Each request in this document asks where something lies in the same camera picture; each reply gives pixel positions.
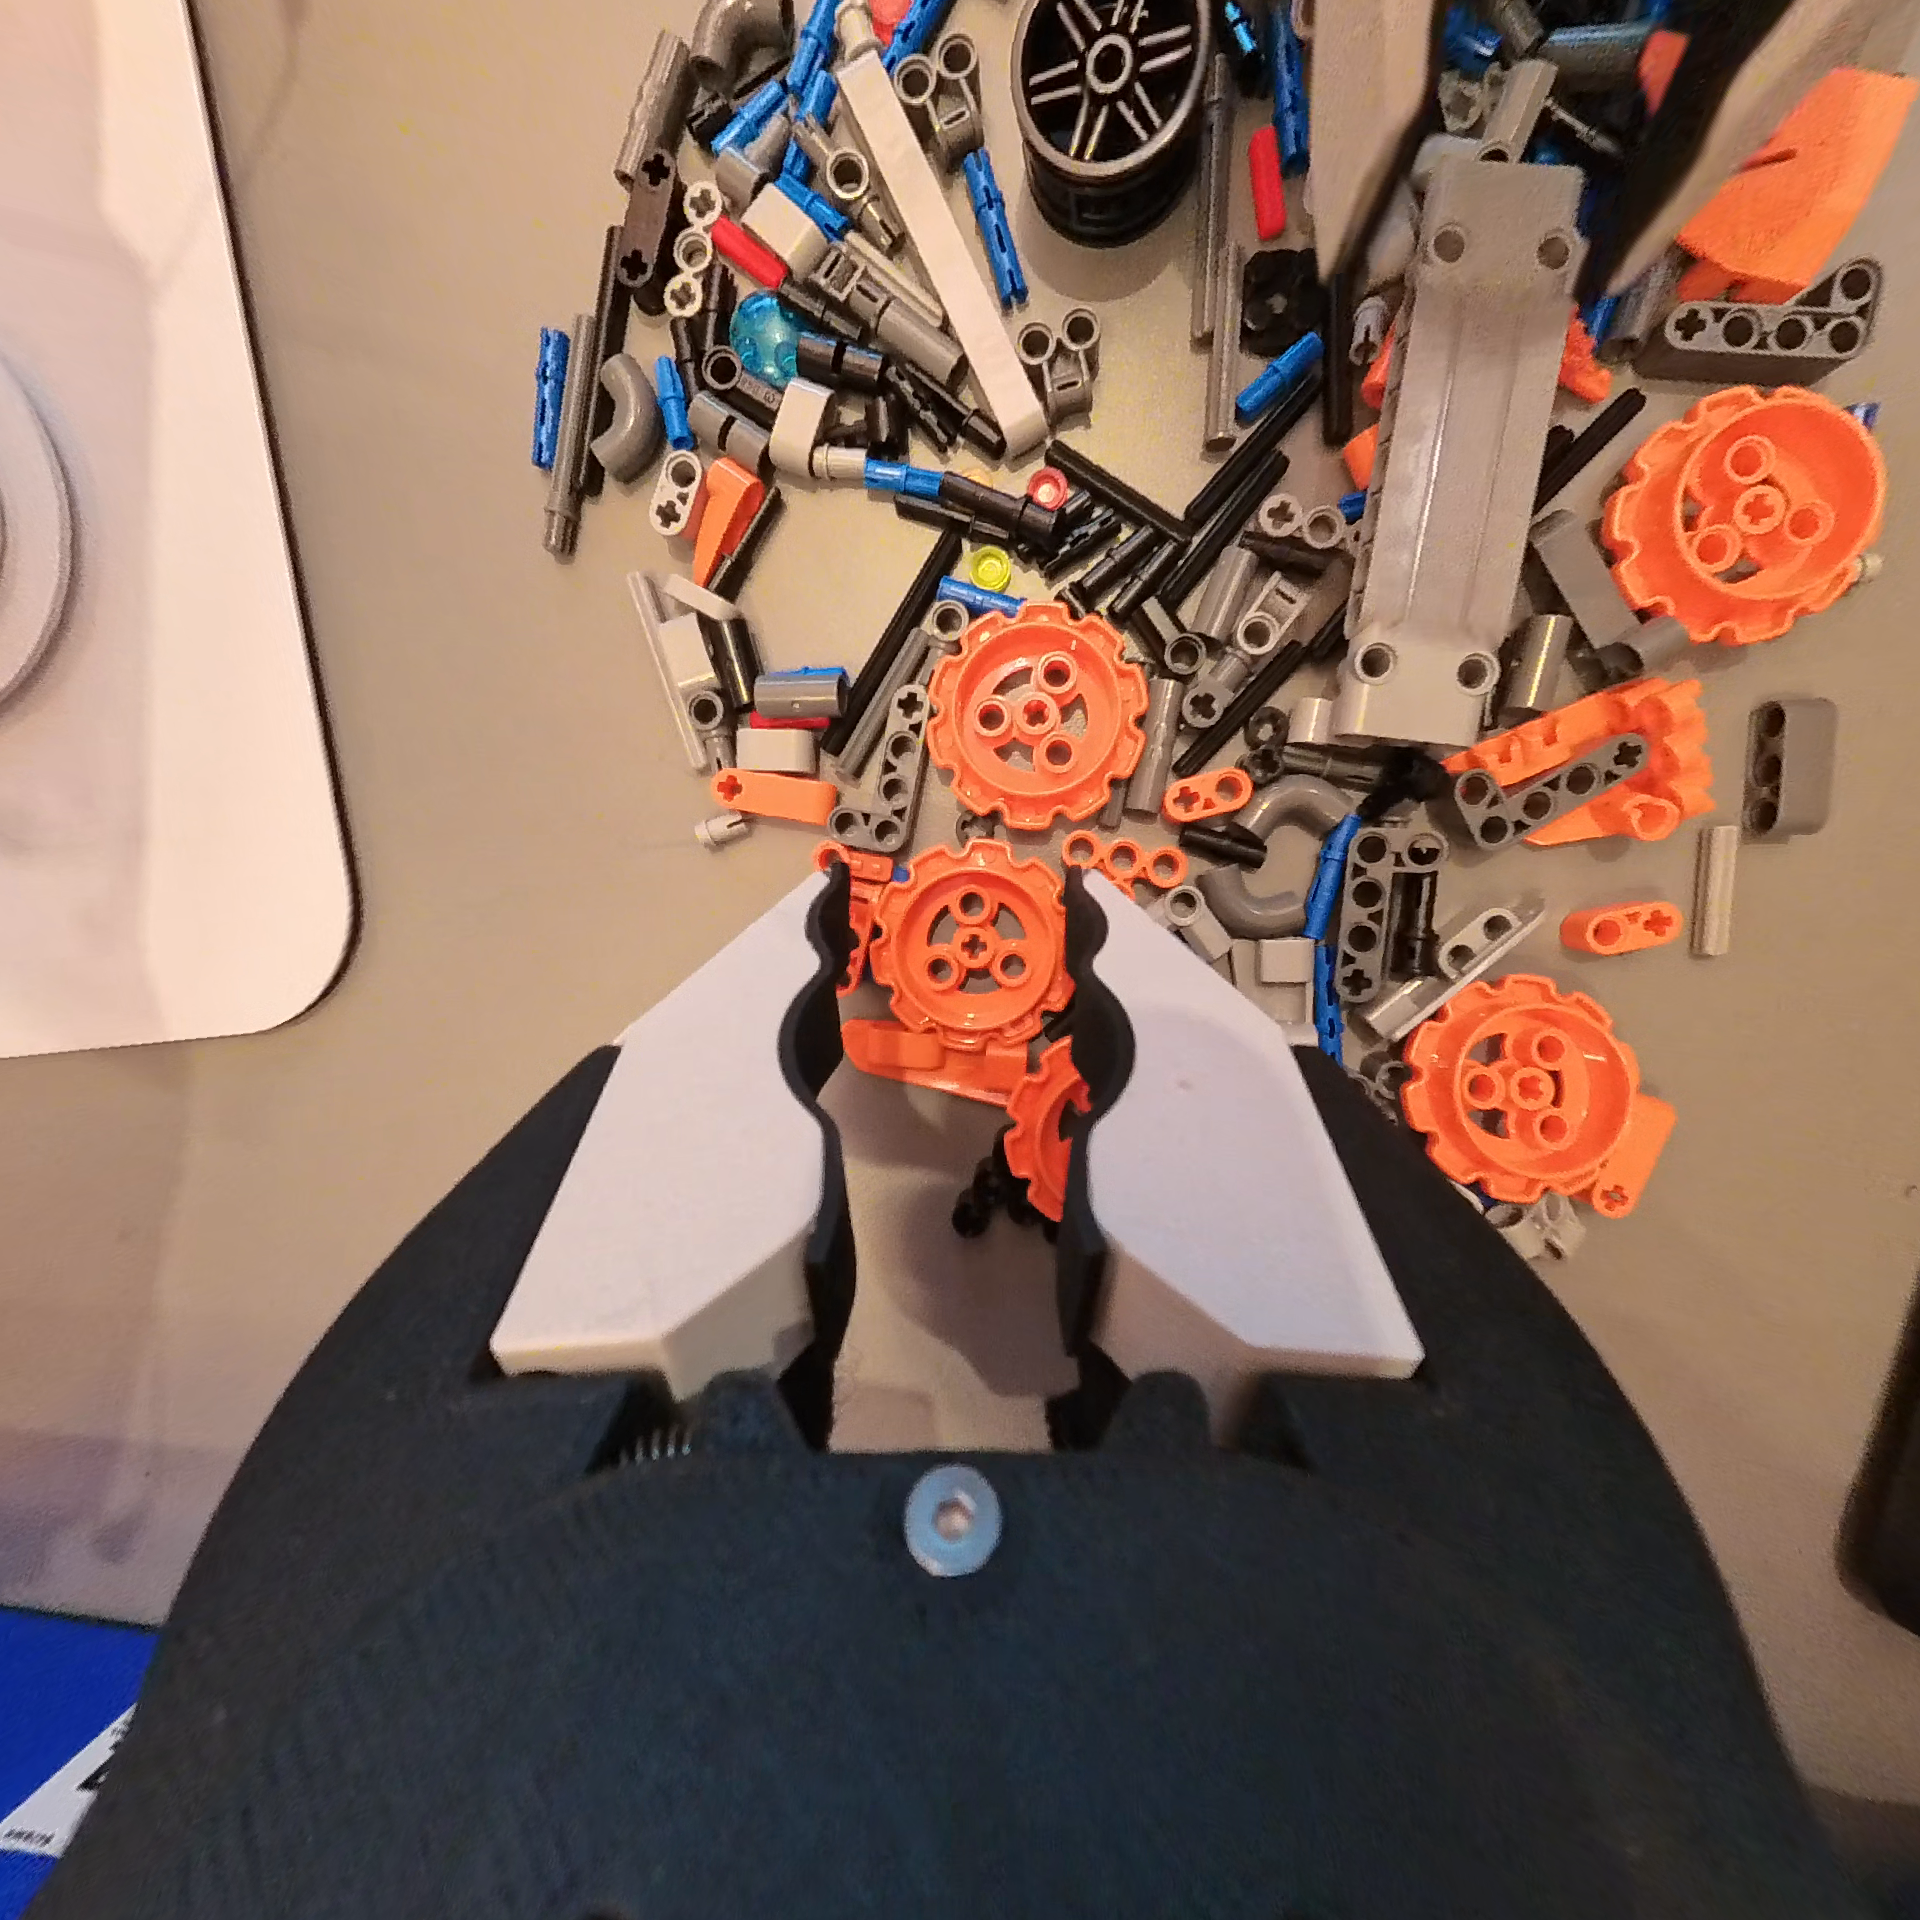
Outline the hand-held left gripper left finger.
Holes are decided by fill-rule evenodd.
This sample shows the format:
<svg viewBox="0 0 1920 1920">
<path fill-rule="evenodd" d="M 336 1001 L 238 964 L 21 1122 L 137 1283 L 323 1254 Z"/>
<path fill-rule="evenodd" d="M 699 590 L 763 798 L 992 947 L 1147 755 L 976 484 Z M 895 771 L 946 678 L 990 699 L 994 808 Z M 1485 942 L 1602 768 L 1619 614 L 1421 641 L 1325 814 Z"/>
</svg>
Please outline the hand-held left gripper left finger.
<svg viewBox="0 0 1920 1920">
<path fill-rule="evenodd" d="M 817 1096 L 842 1058 L 847 901 L 847 870 L 806 876 L 619 1035 L 496 1322 L 501 1371 L 657 1373 L 674 1402 L 761 1371 L 830 1438 L 857 1261 Z"/>
</svg>

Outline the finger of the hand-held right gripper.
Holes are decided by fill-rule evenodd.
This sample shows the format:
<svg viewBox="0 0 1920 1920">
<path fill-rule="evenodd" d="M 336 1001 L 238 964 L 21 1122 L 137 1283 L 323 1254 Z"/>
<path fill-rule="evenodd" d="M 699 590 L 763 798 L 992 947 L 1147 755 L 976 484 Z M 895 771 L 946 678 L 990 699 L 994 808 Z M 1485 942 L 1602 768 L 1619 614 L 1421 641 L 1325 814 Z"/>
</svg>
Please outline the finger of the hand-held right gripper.
<svg viewBox="0 0 1920 1920">
<path fill-rule="evenodd" d="M 1434 3 L 1317 3 L 1309 203 L 1323 281 L 1350 267 L 1432 97 Z"/>
<path fill-rule="evenodd" d="M 1587 246 L 1587 296 L 1618 296 L 1673 243 L 1814 82 L 1821 3 L 1706 3 L 1673 13 L 1686 49 Z"/>
</svg>

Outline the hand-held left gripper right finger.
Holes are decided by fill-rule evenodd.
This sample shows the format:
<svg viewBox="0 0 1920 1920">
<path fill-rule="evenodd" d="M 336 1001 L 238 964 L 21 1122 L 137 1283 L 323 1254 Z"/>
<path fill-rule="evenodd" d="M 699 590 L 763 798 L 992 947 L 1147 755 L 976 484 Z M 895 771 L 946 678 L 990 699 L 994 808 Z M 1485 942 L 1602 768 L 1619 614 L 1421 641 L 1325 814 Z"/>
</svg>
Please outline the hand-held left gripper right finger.
<svg viewBox="0 0 1920 1920">
<path fill-rule="evenodd" d="M 1233 1441 L 1275 1373 L 1406 1381 L 1400 1297 L 1279 1028 L 1115 883 L 1069 870 L 1073 1125 L 1055 1238 L 1077 1387 L 1053 1445 L 1090 1450 L 1126 1385 L 1197 1385 Z"/>
</svg>

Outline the grey double beam frame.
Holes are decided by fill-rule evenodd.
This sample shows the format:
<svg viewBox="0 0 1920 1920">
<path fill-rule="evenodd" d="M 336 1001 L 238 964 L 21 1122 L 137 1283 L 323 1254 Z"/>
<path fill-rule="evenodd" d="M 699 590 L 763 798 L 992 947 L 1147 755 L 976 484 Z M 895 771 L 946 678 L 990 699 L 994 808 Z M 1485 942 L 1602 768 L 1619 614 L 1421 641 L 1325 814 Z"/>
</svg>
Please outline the grey double beam frame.
<svg viewBox="0 0 1920 1920">
<path fill-rule="evenodd" d="M 1583 243 L 1578 172 L 1445 160 L 1393 332 L 1336 739 L 1462 750 L 1496 682 Z"/>
</svg>

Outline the pile of plastic building pieces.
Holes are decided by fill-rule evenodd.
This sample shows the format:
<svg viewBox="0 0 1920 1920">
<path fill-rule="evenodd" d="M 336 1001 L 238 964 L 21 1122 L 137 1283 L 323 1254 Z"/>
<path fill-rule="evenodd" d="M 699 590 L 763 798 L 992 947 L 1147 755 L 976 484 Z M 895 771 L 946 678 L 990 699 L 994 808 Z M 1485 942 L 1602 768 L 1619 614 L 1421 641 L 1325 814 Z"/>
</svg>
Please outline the pile of plastic building pieces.
<svg viewBox="0 0 1920 1920">
<path fill-rule="evenodd" d="M 538 341 L 546 553 L 573 557 L 603 484 L 648 484 L 681 568 L 629 585 L 715 803 L 699 844 L 822 827 L 819 866 L 853 883 L 839 992 L 887 1000 L 847 1020 L 847 1060 L 997 1117 L 950 1204 L 960 1238 L 997 1217 L 1058 1230 L 1000 1139 L 1072 1009 L 1024 1040 L 897 1022 L 871 947 L 906 865 L 994 840 L 1142 886 L 1288 1040 L 1339 1065 L 1355 1049 L 1359 1089 L 1402 1121 L 1408 1035 L 1510 977 L 1541 923 L 1522 898 L 1439 926 L 1450 853 L 1657 844 L 1714 809 L 1690 658 L 1737 644 L 1693 642 L 1618 588 L 1600 524 L 1624 464 L 1712 394 L 1817 394 L 1881 300 L 1878 261 L 1835 252 L 1783 301 L 1682 300 L 1677 235 L 1624 290 L 1587 296 L 1686 4 L 1442 4 L 1406 162 L 1350 267 L 1320 280 L 1311 4 L 1206 8 L 1185 192 L 1138 241 L 1083 246 L 1025 182 L 1017 25 L 999 67 L 950 4 L 669 4 L 611 160 L 594 307 Z M 1842 67 L 1897 75 L 1861 61 L 1891 4 L 1823 8 L 1826 61 L 1795 106 Z M 1578 172 L 1583 243 L 1509 634 L 1478 734 L 1450 752 L 1331 731 L 1387 366 L 1445 160 Z M 935 670 L 971 622 L 1027 603 L 1106 620 L 1147 683 L 1134 773 L 1042 832 L 963 809 L 925 742 Z M 1586 1194 L 1455 1190 L 1522 1260 L 1565 1260 L 1586 1213 L 1638 1202 L 1671 1126 L 1638 1082 Z"/>
</svg>

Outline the orange curved panel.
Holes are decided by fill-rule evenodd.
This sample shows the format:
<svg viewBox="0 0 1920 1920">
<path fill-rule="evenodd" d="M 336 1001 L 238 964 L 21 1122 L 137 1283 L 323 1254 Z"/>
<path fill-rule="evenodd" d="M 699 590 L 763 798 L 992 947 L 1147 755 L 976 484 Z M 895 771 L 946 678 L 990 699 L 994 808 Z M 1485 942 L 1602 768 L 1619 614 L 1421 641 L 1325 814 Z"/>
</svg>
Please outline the orange curved panel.
<svg viewBox="0 0 1920 1920">
<path fill-rule="evenodd" d="M 1783 301 L 1823 270 L 1891 156 L 1917 82 L 1842 67 L 1677 234 L 1682 300 Z"/>
</svg>

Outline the orange gear wheel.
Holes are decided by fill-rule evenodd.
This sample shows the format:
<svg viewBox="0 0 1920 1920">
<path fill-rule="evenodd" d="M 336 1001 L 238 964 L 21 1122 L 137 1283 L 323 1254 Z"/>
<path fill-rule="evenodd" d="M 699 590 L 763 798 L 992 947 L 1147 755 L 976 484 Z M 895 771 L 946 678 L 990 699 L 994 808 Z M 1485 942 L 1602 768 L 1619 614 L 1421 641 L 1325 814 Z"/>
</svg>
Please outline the orange gear wheel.
<svg viewBox="0 0 1920 1920">
<path fill-rule="evenodd" d="M 1024 1040 L 1072 992 L 1063 881 L 994 840 L 929 849 L 879 894 L 871 969 L 910 1028 Z"/>
<path fill-rule="evenodd" d="M 927 690 L 927 755 L 955 798 L 1021 832 L 1098 814 L 1142 750 L 1144 672 L 1106 620 L 1063 603 L 977 618 Z"/>
<path fill-rule="evenodd" d="M 1592 1188 L 1641 1096 L 1597 1001 L 1527 974 L 1462 987 L 1408 1035 L 1402 1065 L 1400 1108 L 1432 1164 L 1505 1204 Z"/>
<path fill-rule="evenodd" d="M 1600 533 L 1634 608 L 1693 642 L 1751 644 L 1849 590 L 1886 494 L 1881 446 L 1842 406 L 1738 387 L 1642 441 Z"/>
<path fill-rule="evenodd" d="M 1025 1187 L 1025 1202 L 1050 1224 L 1063 1219 L 1072 1139 L 1088 1113 L 1088 1084 L 1067 1038 L 1049 1043 L 1008 1096 L 1005 1165 Z"/>
</svg>

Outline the black spoked wheel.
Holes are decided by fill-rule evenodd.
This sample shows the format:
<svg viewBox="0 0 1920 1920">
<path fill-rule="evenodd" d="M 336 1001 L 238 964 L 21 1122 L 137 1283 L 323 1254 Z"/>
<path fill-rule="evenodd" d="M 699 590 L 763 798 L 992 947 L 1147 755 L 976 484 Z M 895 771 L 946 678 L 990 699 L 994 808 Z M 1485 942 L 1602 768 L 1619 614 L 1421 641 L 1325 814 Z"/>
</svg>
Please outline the black spoked wheel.
<svg viewBox="0 0 1920 1920">
<path fill-rule="evenodd" d="M 1205 3 L 1027 3 L 1014 118 L 1040 214 L 1077 244 L 1150 234 L 1193 178 L 1210 68 Z"/>
</svg>

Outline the grey rectangular block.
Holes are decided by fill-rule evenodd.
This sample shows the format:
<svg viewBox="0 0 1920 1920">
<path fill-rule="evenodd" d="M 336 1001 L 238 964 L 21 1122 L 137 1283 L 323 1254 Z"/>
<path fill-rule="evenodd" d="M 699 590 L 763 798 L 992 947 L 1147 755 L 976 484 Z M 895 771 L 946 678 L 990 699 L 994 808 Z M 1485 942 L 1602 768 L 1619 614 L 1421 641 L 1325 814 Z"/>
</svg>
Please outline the grey rectangular block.
<svg viewBox="0 0 1920 1920">
<path fill-rule="evenodd" d="M 1751 844 L 1783 844 L 1821 832 L 1832 814 L 1838 706 L 1786 696 L 1747 714 L 1742 832 Z"/>
</svg>

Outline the white book stand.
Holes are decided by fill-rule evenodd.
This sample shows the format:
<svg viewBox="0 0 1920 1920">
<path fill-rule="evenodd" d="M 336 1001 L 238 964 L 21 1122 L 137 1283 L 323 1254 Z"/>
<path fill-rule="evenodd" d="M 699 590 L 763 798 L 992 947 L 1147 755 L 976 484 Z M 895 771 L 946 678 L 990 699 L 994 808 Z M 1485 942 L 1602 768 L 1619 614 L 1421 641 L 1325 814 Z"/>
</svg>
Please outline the white book stand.
<svg viewBox="0 0 1920 1920">
<path fill-rule="evenodd" d="M 255 1034 L 354 905 L 194 20 L 1 67 L 1 1049 Z"/>
</svg>

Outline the small blue tagged bin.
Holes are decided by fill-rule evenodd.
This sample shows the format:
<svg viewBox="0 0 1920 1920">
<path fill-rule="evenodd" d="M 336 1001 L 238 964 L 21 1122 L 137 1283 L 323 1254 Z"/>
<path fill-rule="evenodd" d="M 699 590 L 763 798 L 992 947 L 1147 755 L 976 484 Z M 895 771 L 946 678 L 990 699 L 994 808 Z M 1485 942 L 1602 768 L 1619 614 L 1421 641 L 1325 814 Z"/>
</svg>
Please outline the small blue tagged bin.
<svg viewBox="0 0 1920 1920">
<path fill-rule="evenodd" d="M 127 1731 L 158 1633 L 1 1609 L 1 1858 L 56 1861 Z"/>
</svg>

